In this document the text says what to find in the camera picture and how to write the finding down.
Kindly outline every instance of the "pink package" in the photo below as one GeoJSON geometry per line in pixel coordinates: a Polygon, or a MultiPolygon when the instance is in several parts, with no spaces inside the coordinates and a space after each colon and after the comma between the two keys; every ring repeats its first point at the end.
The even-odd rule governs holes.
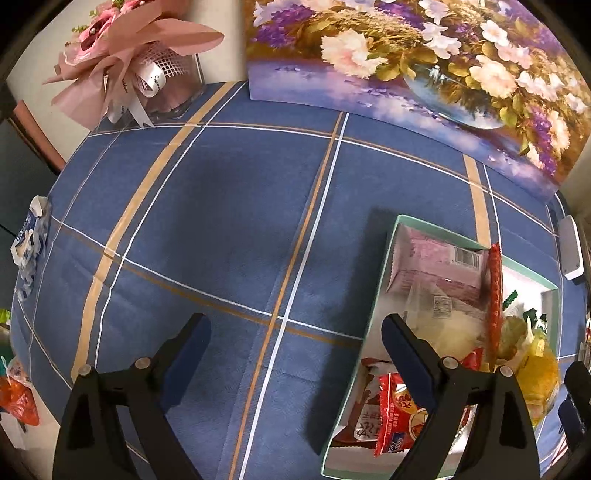
{"type": "Polygon", "coordinates": [[[487,251],[473,252],[400,226],[394,244],[388,291],[407,292],[415,279],[435,284],[448,296],[475,304],[486,270],[487,251]]]}

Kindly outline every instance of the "snack box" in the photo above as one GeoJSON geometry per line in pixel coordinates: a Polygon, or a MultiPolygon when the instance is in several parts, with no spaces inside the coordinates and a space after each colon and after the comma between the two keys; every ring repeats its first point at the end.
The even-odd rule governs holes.
{"type": "MultiPolygon", "coordinates": [[[[323,461],[321,474],[328,478],[342,480],[389,480],[402,459],[406,455],[401,453],[384,453],[377,458],[371,449],[363,447],[334,447],[332,439],[347,425],[355,398],[365,381],[365,367],[360,363],[362,358],[376,358],[391,361],[381,339],[381,326],[384,318],[390,313],[404,314],[408,293],[393,293],[389,287],[395,274],[392,267],[394,258],[400,257],[404,250],[402,244],[407,228],[413,228],[422,233],[446,242],[456,247],[469,250],[482,250],[486,247],[474,240],[446,230],[423,220],[399,215],[394,230],[389,238],[386,254],[379,278],[378,291],[372,307],[365,339],[359,353],[357,367],[352,372],[351,381],[341,404],[339,414],[333,426],[330,438],[322,452],[323,461]]],[[[556,351],[560,323],[560,295],[556,285],[546,280],[529,268],[503,256],[503,298],[509,296],[513,290],[519,293],[517,302],[524,303],[526,309],[535,308],[538,316],[545,313],[548,320],[548,339],[553,351],[556,351]]],[[[441,469],[440,477],[452,476],[460,462],[466,446],[470,425],[455,441],[447,459],[441,469]]]]}

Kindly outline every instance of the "white flower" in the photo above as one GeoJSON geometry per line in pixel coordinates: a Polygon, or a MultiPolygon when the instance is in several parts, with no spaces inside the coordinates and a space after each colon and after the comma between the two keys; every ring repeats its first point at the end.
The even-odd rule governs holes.
{"type": "Polygon", "coordinates": [[[460,53],[462,44],[455,38],[439,34],[433,36],[433,39],[429,43],[425,43],[425,46],[433,50],[440,59],[448,59],[452,55],[460,53]]]}
{"type": "Polygon", "coordinates": [[[436,0],[421,0],[418,4],[425,9],[425,15],[433,18],[437,25],[443,17],[450,15],[447,5],[436,0]]]}
{"type": "Polygon", "coordinates": [[[261,6],[259,2],[255,3],[255,21],[254,26],[259,27],[263,23],[271,20],[272,15],[280,10],[285,10],[292,5],[299,5],[298,0],[274,0],[261,6]]]}
{"type": "Polygon", "coordinates": [[[507,32],[492,20],[487,20],[486,23],[480,24],[480,28],[482,29],[482,36],[488,41],[498,43],[501,47],[506,47],[509,44],[507,32]]]}
{"type": "Polygon", "coordinates": [[[371,12],[374,10],[375,0],[344,0],[345,5],[360,12],[371,12]]]}
{"type": "Polygon", "coordinates": [[[517,79],[517,84],[520,87],[525,88],[528,92],[532,95],[539,95],[543,99],[548,100],[550,102],[555,102],[558,99],[558,95],[556,94],[556,90],[552,88],[551,85],[546,84],[544,79],[540,77],[536,77],[533,79],[529,73],[521,72],[519,78],[517,79]]]}
{"type": "Polygon", "coordinates": [[[526,70],[531,67],[533,61],[530,56],[530,49],[527,47],[516,47],[509,42],[504,46],[499,43],[495,43],[495,47],[501,60],[517,63],[526,70]]]}
{"type": "Polygon", "coordinates": [[[476,59],[481,67],[470,67],[470,75],[482,85],[485,92],[493,97],[507,98],[517,88],[515,77],[502,63],[491,60],[484,55],[478,55],[476,59]]]}
{"type": "Polygon", "coordinates": [[[508,3],[504,2],[503,0],[499,0],[498,5],[499,5],[499,8],[500,8],[499,13],[501,15],[503,15],[503,17],[506,17],[507,16],[507,12],[509,10],[511,10],[511,6],[508,3]]]}
{"type": "Polygon", "coordinates": [[[562,152],[570,145],[569,126],[556,110],[552,110],[548,116],[552,124],[552,146],[562,152]]]}
{"type": "Polygon", "coordinates": [[[388,62],[382,57],[368,60],[368,55],[367,39],[351,28],[336,37],[322,37],[322,59],[346,76],[366,79],[378,65],[388,62]]]}
{"type": "Polygon", "coordinates": [[[424,30],[421,32],[423,35],[423,40],[429,41],[436,37],[441,36],[441,32],[446,31],[447,27],[440,27],[434,23],[424,23],[423,24],[424,30]]]}
{"type": "Polygon", "coordinates": [[[587,109],[587,105],[585,105],[579,97],[573,95],[572,93],[569,93],[566,96],[566,103],[572,108],[572,110],[579,114],[583,113],[587,109]]]}
{"type": "Polygon", "coordinates": [[[323,12],[333,8],[337,2],[336,0],[301,0],[301,4],[314,12],[323,12]]]}
{"type": "Polygon", "coordinates": [[[564,86],[564,83],[562,83],[562,80],[560,80],[558,75],[555,73],[550,73],[550,88],[552,88],[552,90],[557,91],[564,86]]]}
{"type": "Polygon", "coordinates": [[[527,159],[530,162],[532,162],[536,167],[538,167],[538,168],[544,168],[544,165],[540,161],[540,154],[538,153],[538,151],[534,147],[534,144],[532,142],[529,142],[528,145],[530,146],[530,151],[525,154],[525,156],[527,157],[527,159]]]}

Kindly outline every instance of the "blue plaid tablecloth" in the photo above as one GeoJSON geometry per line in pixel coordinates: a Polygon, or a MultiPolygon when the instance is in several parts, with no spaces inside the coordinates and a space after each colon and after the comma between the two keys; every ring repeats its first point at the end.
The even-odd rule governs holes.
{"type": "MultiPolygon", "coordinates": [[[[586,289],[558,265],[559,197],[546,206],[399,127],[251,101],[244,83],[210,85],[156,128],[101,124],[50,197],[33,293],[12,305],[18,356],[60,419],[81,364],[127,368],[207,314],[211,345],[168,413],[206,480],[321,478],[399,214],[501,241],[560,286],[563,373],[583,336],[586,289]]],[[[152,479],[122,415],[138,472],[152,479]]],[[[555,408],[536,431],[542,470],[559,429],[555,408]]]]}

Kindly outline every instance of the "screw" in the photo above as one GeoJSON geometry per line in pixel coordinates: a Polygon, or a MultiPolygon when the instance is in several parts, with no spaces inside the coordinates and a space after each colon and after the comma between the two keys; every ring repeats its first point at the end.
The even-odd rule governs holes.
{"type": "Polygon", "coordinates": [[[92,367],[89,364],[84,364],[78,369],[78,375],[82,375],[83,377],[88,377],[92,372],[92,367]]]}
{"type": "Polygon", "coordinates": [[[447,356],[442,360],[443,366],[449,370],[455,370],[458,367],[457,360],[452,356],[447,356]]]}
{"type": "Polygon", "coordinates": [[[138,358],[134,365],[137,369],[143,370],[144,368],[148,368],[150,366],[150,359],[147,356],[143,356],[142,358],[138,358]]]}
{"type": "Polygon", "coordinates": [[[503,377],[511,377],[513,375],[513,370],[506,365],[500,367],[499,372],[501,372],[501,375],[503,375],[503,377]]]}

